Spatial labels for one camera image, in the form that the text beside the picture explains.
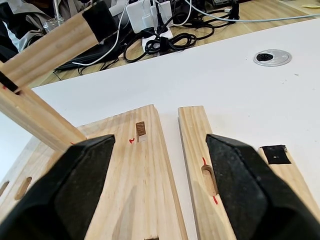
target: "white table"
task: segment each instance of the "white table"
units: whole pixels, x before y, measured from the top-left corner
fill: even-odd
[[[187,233],[194,240],[178,107],[204,105],[215,134],[255,148],[287,145],[320,205],[319,27],[320,19],[285,25],[34,90],[75,126],[155,104]],[[267,49],[288,51],[292,61],[279,67],[255,64],[253,56]],[[4,117],[0,131],[3,177],[31,136]]]

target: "white power adapter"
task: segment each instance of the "white power adapter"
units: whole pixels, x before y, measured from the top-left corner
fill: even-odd
[[[156,29],[158,26],[156,6],[151,6],[150,0],[139,0],[129,4],[126,6],[126,12],[136,34],[143,29]],[[163,22],[166,23],[172,17],[170,1],[162,2],[159,5],[159,12]]]

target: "wooden beam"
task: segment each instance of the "wooden beam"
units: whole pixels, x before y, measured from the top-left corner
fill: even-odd
[[[274,160],[273,163],[269,163],[266,153],[270,153]],[[304,177],[300,173],[294,159],[290,155],[287,147],[284,145],[275,146],[263,146],[258,149],[258,153],[262,159],[268,164],[272,171],[284,180],[290,188],[295,192],[295,194],[301,199],[301,201],[308,207],[308,209],[313,213],[315,218],[320,222],[320,209],[314,200],[308,185],[305,182]],[[279,162],[286,158],[286,163]]]
[[[80,12],[73,16],[8,60],[0,71],[19,88],[23,88],[97,45],[98,40],[82,14]]]
[[[136,123],[144,122],[137,142]],[[160,118],[153,105],[79,127],[88,138],[115,135],[110,164],[86,240],[187,240]],[[0,222],[59,153],[33,138],[0,184]]]
[[[178,114],[198,239],[235,240],[206,143],[206,135],[212,130],[205,109],[180,107]]]
[[[86,137],[29,88],[14,94],[0,84],[0,111],[55,151]]]

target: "black electrical tape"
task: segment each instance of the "black electrical tape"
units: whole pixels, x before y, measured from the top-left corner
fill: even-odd
[[[263,146],[262,149],[269,164],[291,164],[285,145]]]
[[[9,78],[7,78],[7,76],[4,75],[1,71],[0,71],[0,83],[2,83],[7,89],[9,89],[12,92],[18,89],[18,86],[15,85],[15,83],[11,81]]]
[[[118,30],[114,18],[106,3],[102,0],[97,1],[91,8],[84,11],[82,16],[90,26],[98,42],[113,35]]]

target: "wooden joint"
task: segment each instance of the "wooden joint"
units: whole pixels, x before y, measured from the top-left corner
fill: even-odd
[[[159,237],[158,237],[158,236],[156,236],[156,237],[147,238],[147,239],[144,239],[144,240],[159,240]]]
[[[210,196],[216,196],[218,194],[218,187],[212,166],[203,165],[201,171],[206,191]]]
[[[2,186],[0,188],[0,197],[4,193],[4,191],[6,190],[8,184],[9,184],[9,181],[6,181],[4,184],[2,184]]]
[[[20,199],[22,199],[22,197],[26,194],[27,189],[28,189],[31,181],[32,181],[32,177],[30,177],[30,176],[28,176],[28,177],[23,181],[23,183],[22,183],[21,186],[19,187],[16,195],[14,196],[14,200],[20,200]]]
[[[135,124],[135,130],[136,130],[136,139],[137,142],[143,142],[147,138],[147,133],[146,133],[146,126],[144,121],[137,122]]]

